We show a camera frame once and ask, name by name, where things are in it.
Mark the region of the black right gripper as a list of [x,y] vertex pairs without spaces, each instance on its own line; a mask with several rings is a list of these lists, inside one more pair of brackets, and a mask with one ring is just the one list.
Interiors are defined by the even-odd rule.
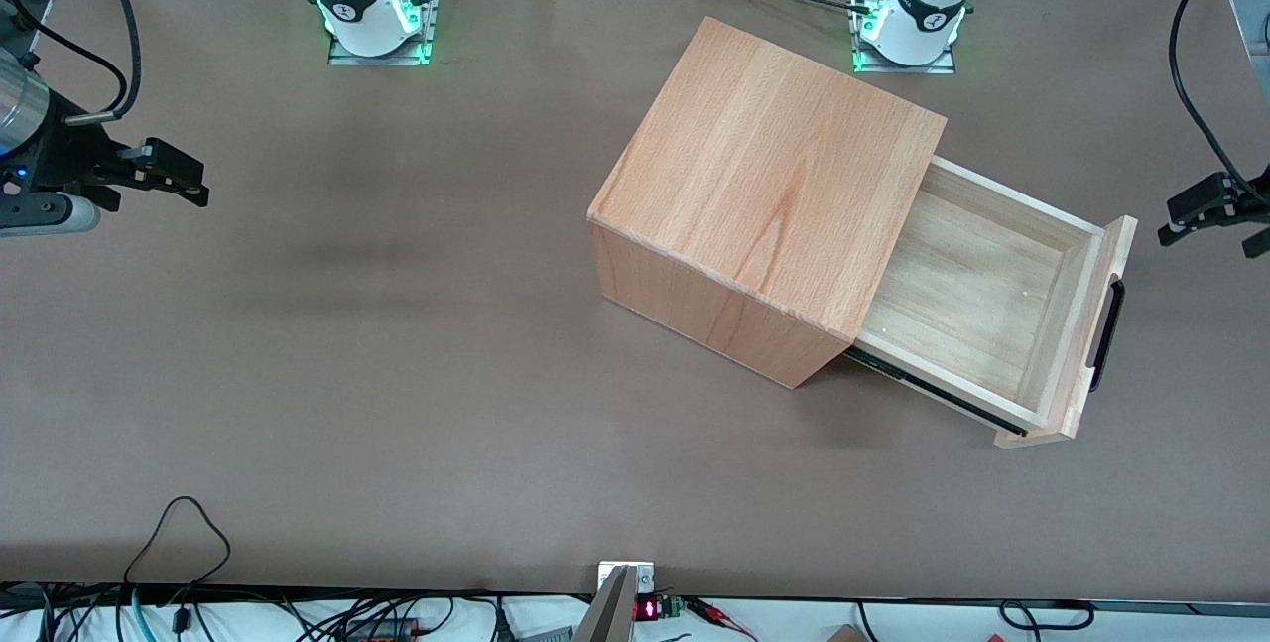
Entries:
[[52,94],[36,134],[3,154],[3,187],[14,187],[11,194],[67,192],[94,199],[108,212],[119,211],[119,189],[164,192],[196,207],[208,206],[199,159],[159,137],[124,148],[103,126],[64,126],[69,115],[81,114],[83,108]]

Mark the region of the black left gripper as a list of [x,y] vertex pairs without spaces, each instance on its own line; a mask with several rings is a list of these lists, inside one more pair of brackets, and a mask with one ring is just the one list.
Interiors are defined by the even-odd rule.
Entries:
[[[1214,173],[1166,202],[1168,219],[1158,228],[1158,244],[1170,247],[1185,235],[1212,227],[1241,225],[1242,219],[1269,225],[1270,167],[1238,187],[1229,175]],[[1256,259],[1270,252],[1270,227],[1243,240],[1243,254]]]

